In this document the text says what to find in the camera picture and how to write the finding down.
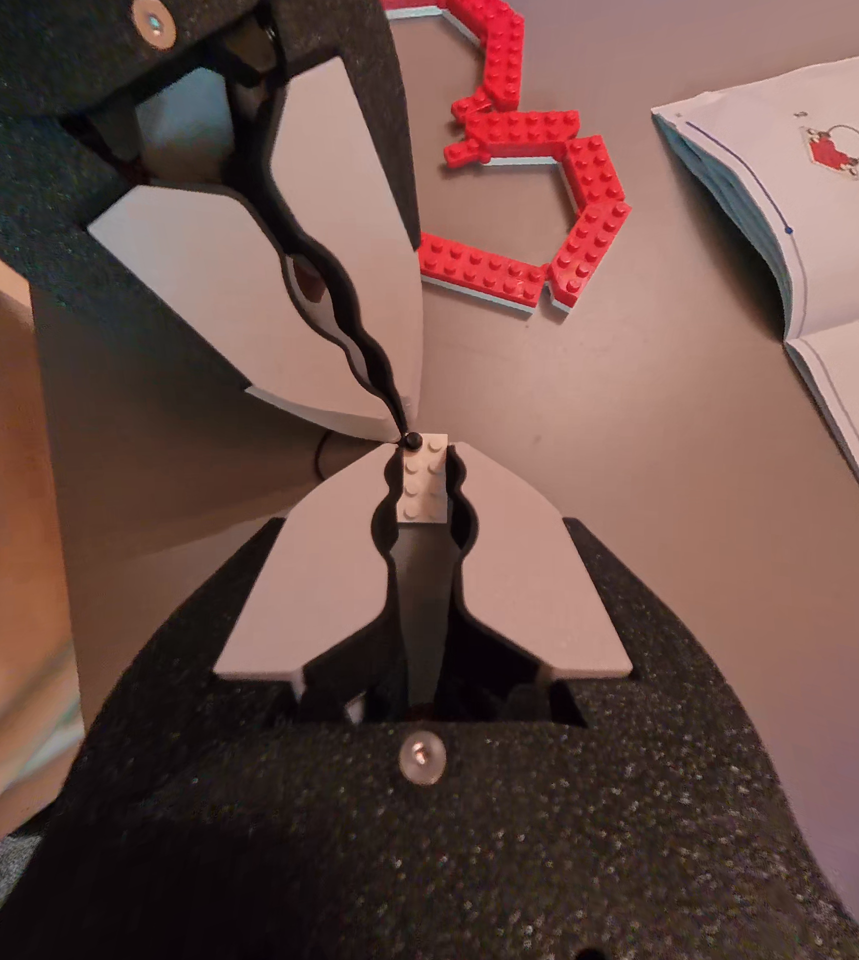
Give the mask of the white instruction booklet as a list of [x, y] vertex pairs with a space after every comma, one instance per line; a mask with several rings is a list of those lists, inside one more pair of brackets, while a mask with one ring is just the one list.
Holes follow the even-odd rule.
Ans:
[[651, 113], [772, 271], [783, 346], [859, 481], [859, 56]]

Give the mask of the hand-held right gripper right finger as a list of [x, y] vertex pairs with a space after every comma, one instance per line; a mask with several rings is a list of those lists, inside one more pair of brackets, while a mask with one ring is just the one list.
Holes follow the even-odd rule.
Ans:
[[627, 677], [630, 658], [556, 507], [470, 444], [454, 456], [475, 517], [461, 563], [468, 614], [553, 679]]

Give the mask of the grey desk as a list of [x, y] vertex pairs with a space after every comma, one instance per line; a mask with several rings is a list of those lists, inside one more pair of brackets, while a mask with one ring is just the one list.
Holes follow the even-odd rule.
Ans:
[[[651, 108], [859, 55], [859, 2], [515, 2], [521, 106], [577, 110], [633, 210], [567, 316], [423, 290], [421, 426], [579, 518], [716, 661], [859, 922], [859, 484], [769, 270]], [[81, 710], [311, 486], [320, 431], [177, 330], [31, 302]]]

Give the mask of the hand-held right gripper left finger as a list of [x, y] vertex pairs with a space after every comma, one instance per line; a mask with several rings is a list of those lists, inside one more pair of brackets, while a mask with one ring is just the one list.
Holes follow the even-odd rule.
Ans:
[[399, 451], [376, 447], [290, 510], [213, 666], [217, 676], [310, 683], [321, 657], [383, 612], [388, 563], [372, 522]]

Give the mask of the red brick heart frame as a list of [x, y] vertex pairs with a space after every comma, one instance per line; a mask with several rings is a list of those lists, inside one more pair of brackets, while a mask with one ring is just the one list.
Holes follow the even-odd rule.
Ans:
[[450, 108], [463, 138], [445, 148], [447, 168], [553, 166], [576, 216], [553, 258], [539, 266], [424, 232], [417, 251], [423, 281], [528, 313], [548, 291], [553, 307], [571, 312], [631, 211], [604, 138], [580, 135], [576, 110], [519, 109], [525, 18], [508, 3], [382, 1], [381, 6], [390, 20], [445, 18], [483, 55], [479, 86]]

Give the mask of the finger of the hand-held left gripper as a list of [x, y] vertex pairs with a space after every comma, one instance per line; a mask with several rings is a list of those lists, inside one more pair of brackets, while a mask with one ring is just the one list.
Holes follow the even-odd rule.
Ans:
[[248, 394], [338, 433], [398, 439], [344, 347], [299, 312], [279, 251], [239, 199], [136, 186], [87, 230], [244, 376]]
[[412, 248], [342, 59], [292, 78], [269, 168], [296, 224], [347, 274], [407, 420], [418, 413], [424, 310]]

